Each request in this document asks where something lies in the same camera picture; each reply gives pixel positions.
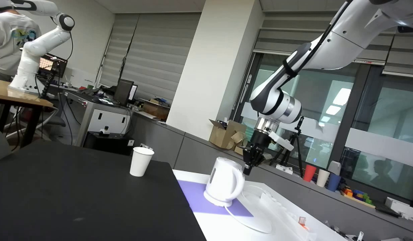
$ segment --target purple mat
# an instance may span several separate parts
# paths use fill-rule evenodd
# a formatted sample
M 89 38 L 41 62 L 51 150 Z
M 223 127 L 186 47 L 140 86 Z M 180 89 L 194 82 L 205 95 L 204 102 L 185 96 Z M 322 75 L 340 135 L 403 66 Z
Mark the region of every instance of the purple mat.
M 230 215 L 225 208 L 215 206 L 205 199 L 203 192 L 205 191 L 206 184 L 178 180 L 185 198 L 190 204 L 190 208 L 196 213 L 207 213 L 215 215 Z M 253 215 L 240 203 L 239 200 L 234 199 L 229 211 L 235 216 L 253 217 Z

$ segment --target white cup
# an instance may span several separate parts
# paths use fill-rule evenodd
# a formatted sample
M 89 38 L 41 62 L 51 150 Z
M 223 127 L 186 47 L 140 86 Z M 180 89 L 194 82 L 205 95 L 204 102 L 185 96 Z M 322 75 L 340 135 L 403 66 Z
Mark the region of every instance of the white cup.
M 330 172 L 320 169 L 320 171 L 318 172 L 317 185 L 324 187 L 327 182 L 327 179 L 329 178 L 329 175 L 330 175 Z
M 129 173 L 135 177 L 142 177 L 153 155 L 153 150 L 144 147 L 135 147 L 133 149 L 132 164 L 130 165 Z

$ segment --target white kettle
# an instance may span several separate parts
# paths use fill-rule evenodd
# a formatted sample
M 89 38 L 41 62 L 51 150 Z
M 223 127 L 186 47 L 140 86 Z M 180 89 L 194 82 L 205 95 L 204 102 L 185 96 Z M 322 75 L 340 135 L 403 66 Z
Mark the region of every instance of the white kettle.
M 245 184 L 242 166 L 223 157 L 217 157 L 203 196 L 220 207 L 230 207 L 232 200 L 241 192 Z

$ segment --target window blind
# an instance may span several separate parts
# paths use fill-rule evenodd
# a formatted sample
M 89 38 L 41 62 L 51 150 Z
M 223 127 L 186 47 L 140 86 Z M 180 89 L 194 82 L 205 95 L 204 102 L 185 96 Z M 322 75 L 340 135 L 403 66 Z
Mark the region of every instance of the window blind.
M 116 14 L 110 42 L 102 63 L 100 84 L 117 85 L 123 59 L 126 56 L 138 18 L 139 14 Z
M 289 55 L 303 43 L 319 37 L 334 17 L 334 12 L 266 13 L 254 51 Z M 384 64 L 395 29 L 377 36 L 358 56 L 357 61 Z
M 413 33 L 397 33 L 384 74 L 413 77 Z
M 122 79 L 138 85 L 136 97 L 172 102 L 200 13 L 141 14 Z

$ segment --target white t-shirt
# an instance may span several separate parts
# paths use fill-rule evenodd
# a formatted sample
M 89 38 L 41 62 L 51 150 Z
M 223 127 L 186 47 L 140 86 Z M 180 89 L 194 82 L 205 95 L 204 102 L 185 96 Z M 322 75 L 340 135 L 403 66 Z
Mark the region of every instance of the white t-shirt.
M 15 75 L 24 43 L 41 35 L 40 27 L 25 15 L 0 13 L 0 73 Z

